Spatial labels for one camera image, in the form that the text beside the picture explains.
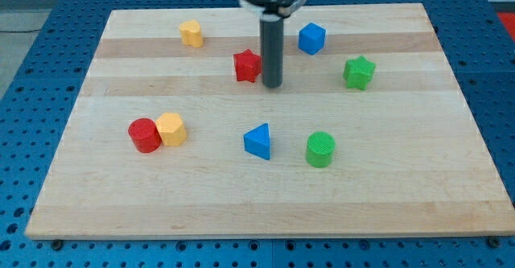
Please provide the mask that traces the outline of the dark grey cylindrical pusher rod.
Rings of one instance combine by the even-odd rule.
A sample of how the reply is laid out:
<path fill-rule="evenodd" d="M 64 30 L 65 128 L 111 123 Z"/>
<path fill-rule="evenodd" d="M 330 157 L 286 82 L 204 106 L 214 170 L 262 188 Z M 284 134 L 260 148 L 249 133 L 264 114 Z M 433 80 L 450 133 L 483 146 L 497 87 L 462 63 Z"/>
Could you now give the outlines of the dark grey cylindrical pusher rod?
<path fill-rule="evenodd" d="M 284 20 L 264 13 L 260 18 L 262 82 L 271 89 L 282 84 Z"/>

